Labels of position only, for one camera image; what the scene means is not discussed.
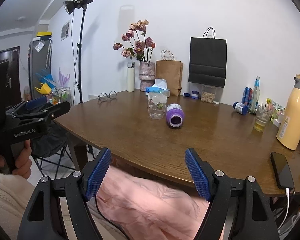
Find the left hand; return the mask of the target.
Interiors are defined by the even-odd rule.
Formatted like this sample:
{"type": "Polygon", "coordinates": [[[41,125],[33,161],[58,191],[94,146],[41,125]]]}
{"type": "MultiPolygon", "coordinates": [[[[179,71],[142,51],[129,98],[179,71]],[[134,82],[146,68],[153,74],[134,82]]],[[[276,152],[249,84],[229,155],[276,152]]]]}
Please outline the left hand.
{"type": "MultiPolygon", "coordinates": [[[[31,143],[30,140],[24,141],[24,148],[20,152],[17,159],[15,160],[15,169],[12,171],[13,175],[21,176],[25,179],[28,179],[31,175],[32,161],[30,159],[30,155],[32,153],[32,150],[31,150],[30,143],[31,143]]],[[[0,154],[0,171],[3,171],[5,166],[6,166],[6,160],[0,154]]]]}

